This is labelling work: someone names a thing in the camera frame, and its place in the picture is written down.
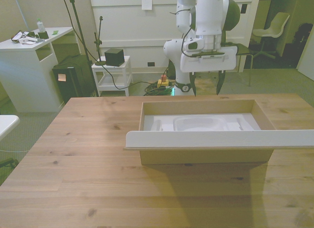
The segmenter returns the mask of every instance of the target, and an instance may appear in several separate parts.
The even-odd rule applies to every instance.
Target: cable
[[[152,83],[151,85],[149,85],[148,87],[145,88],[145,94],[144,96],[166,96],[169,95],[172,91],[173,88],[173,84],[170,82],[169,83],[169,88],[166,88],[165,86],[160,86],[157,87],[158,81]]]
[[[77,33],[76,30],[74,29],[74,25],[73,25],[73,22],[72,22],[72,18],[71,18],[71,14],[70,14],[70,11],[69,11],[67,2],[66,2],[66,0],[63,0],[63,1],[64,1],[64,4],[65,4],[66,9],[67,9],[67,11],[68,11],[68,15],[69,15],[69,18],[70,18],[70,22],[71,22],[71,25],[72,25],[72,29],[73,29],[74,33],[76,34],[76,36],[78,37],[79,41],[83,44],[81,38],[79,37],[78,33]],[[90,51],[89,51],[87,48],[86,48],[86,50],[87,50],[88,54],[90,54],[90,56],[97,62],[97,59],[90,53]],[[142,83],[142,81],[140,81],[140,82],[133,83],[133,84],[127,86],[127,87],[119,88],[119,87],[117,87],[117,85],[116,85],[115,82],[114,82],[113,75],[112,75],[103,65],[101,65],[101,66],[102,66],[102,67],[108,72],[108,74],[111,76],[113,85],[114,85],[115,88],[117,88],[118,90],[123,90],[123,89],[129,88],[129,87],[132,87],[132,86],[134,86],[134,85],[136,85],[136,84],[138,84],[138,83]]]
[[[193,58],[194,58],[194,56],[187,55],[187,54],[185,54],[184,51],[183,51],[184,40],[185,40],[186,36],[188,35],[188,33],[190,33],[191,29],[192,29],[192,28],[190,28],[190,29],[188,30],[188,32],[186,33],[186,35],[184,36],[184,38],[183,38],[183,40],[182,40],[181,52],[182,52],[183,55],[185,55],[185,56],[187,56],[187,57],[193,57]]]
[[[173,14],[173,15],[177,15],[179,12],[181,12],[181,11],[190,11],[191,9],[184,9],[184,10],[180,10],[180,11],[177,11],[176,13],[172,13],[172,12],[170,12],[170,14]]]
[[[28,152],[28,151],[2,151],[0,150],[0,152],[23,153],[23,152]]]

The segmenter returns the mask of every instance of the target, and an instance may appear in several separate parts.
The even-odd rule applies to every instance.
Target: black speaker
[[[124,63],[124,53],[122,49],[110,48],[105,52],[106,65],[120,66]]]
[[[72,97],[90,97],[94,91],[93,78],[85,55],[67,57],[52,69],[65,103]]]

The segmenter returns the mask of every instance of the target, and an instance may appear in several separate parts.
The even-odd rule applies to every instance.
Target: gray carpet
[[[139,81],[155,82],[161,74],[134,74],[134,83]],[[196,78],[198,95],[214,94],[217,73],[199,73]],[[220,94],[262,94],[297,93],[314,107],[314,81],[299,73],[296,69],[254,69],[251,87],[248,86],[249,70],[243,73],[227,73]],[[129,88],[130,96],[143,96],[147,83],[139,83]],[[102,92],[105,96],[125,96],[124,91]],[[0,161],[14,158],[18,161],[26,155],[45,129],[57,116],[57,113],[19,113],[11,101],[0,107],[1,114],[19,116],[20,124],[0,141]],[[0,168],[0,185],[12,169]]]

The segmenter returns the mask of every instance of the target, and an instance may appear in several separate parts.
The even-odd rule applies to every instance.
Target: microphone stand
[[[102,65],[105,65],[105,64],[106,64],[106,61],[102,61],[102,58],[101,58],[101,56],[100,56],[100,49],[99,49],[100,44],[103,44],[103,42],[100,40],[100,28],[101,28],[101,26],[102,26],[103,17],[100,16],[100,17],[99,17],[99,20],[100,20],[100,21],[99,21],[98,39],[97,39],[96,32],[94,32],[94,34],[95,34],[95,39],[96,39],[96,41],[95,41],[94,43],[96,44],[96,48],[97,48],[97,52],[98,52],[98,56],[99,56],[99,61],[97,61],[97,62],[95,63],[95,65],[97,65],[97,66],[102,66]]]
[[[81,37],[81,39],[82,39],[82,44],[83,44],[83,47],[84,47],[84,50],[85,50],[85,54],[86,54],[86,58],[87,58],[87,64],[88,64],[89,71],[90,71],[90,75],[91,75],[91,77],[92,77],[92,80],[94,81],[94,82],[93,82],[94,91],[95,91],[95,93],[96,93],[96,96],[99,97],[98,91],[97,91],[96,82],[95,82],[95,78],[94,78],[94,74],[93,74],[93,70],[92,70],[92,63],[93,63],[93,62],[89,59],[89,56],[88,56],[87,47],[86,47],[86,44],[85,44],[85,41],[84,41],[84,37],[83,37],[83,33],[82,33],[82,29],[81,29],[80,23],[79,23],[78,13],[77,13],[77,10],[76,10],[76,8],[75,8],[75,0],[70,0],[70,3],[71,3],[72,6],[73,6],[75,18],[76,18],[76,20],[77,20],[78,29],[79,29],[80,37]]]

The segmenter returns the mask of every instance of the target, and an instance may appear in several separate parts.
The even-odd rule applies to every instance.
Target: bottle
[[[40,21],[39,18],[37,19],[37,26],[38,26],[39,32],[45,32],[46,31],[44,24]]]

